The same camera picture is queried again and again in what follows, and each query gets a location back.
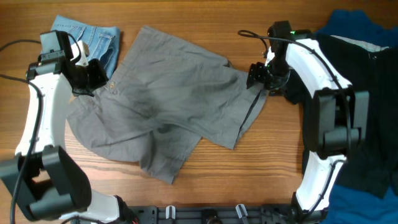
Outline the blue shirt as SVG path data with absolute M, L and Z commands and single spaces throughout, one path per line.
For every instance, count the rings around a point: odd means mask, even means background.
M 334 35 L 389 48 L 368 52 Z M 365 142 L 339 171 L 325 223 L 397 223 L 397 29 L 335 10 L 317 40 L 354 89 L 369 92 Z

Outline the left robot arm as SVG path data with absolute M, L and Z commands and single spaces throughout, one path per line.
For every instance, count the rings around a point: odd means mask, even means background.
M 42 53 L 24 79 L 30 90 L 25 129 L 14 158 L 1 162 L 1 180 L 12 195 L 10 213 L 20 209 L 32 222 L 125 222 L 123 201 L 93 190 L 65 150 L 70 98 L 92 96 L 106 84 L 106 72 L 64 31 L 43 33 L 40 43 Z

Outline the grey cotton shorts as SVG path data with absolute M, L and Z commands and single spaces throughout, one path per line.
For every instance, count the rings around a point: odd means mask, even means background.
M 201 138 L 233 149 L 266 102 L 229 60 L 149 26 L 110 81 L 70 103 L 77 140 L 114 161 L 138 162 L 173 183 Z

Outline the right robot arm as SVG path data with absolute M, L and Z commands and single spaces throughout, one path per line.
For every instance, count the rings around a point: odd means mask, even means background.
M 293 30 L 289 21 L 275 22 L 266 36 L 239 30 L 266 47 L 264 63 L 252 64 L 247 88 L 262 83 L 270 95 L 286 95 L 295 72 L 309 97 L 303 119 L 306 153 L 303 181 L 287 212 L 290 223 L 316 223 L 328 211 L 328 196 L 341 166 L 364 142 L 369 93 L 354 91 L 333 67 L 308 29 Z

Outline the folded blue denim jeans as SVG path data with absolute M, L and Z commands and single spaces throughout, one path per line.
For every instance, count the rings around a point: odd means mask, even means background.
M 51 30 L 65 31 L 86 43 L 90 52 L 88 60 L 98 59 L 111 79 L 119 57 L 121 31 L 118 27 L 91 26 L 58 15 Z

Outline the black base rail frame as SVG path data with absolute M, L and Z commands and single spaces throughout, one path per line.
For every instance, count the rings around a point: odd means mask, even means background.
M 130 207 L 135 217 L 131 223 L 147 224 L 206 224 L 206 223 L 320 223 L 324 212 L 301 210 L 295 205 L 267 204 L 247 207 L 243 204 L 234 207 L 182 207 L 169 205 Z

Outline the light grey garment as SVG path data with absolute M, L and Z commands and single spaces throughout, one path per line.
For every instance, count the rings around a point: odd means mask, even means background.
M 347 43 L 357 45 L 357 46 L 367 50 L 368 52 L 380 52 L 382 50 L 386 50 L 389 48 L 389 47 L 381 47 L 381 46 L 371 44 L 371 43 L 368 43 L 368 42 L 365 42 L 362 40 L 354 40 L 354 39 L 349 39 L 347 37 L 341 37 L 341 36 L 337 36 L 337 35 L 334 35 L 333 37 L 343 40 Z

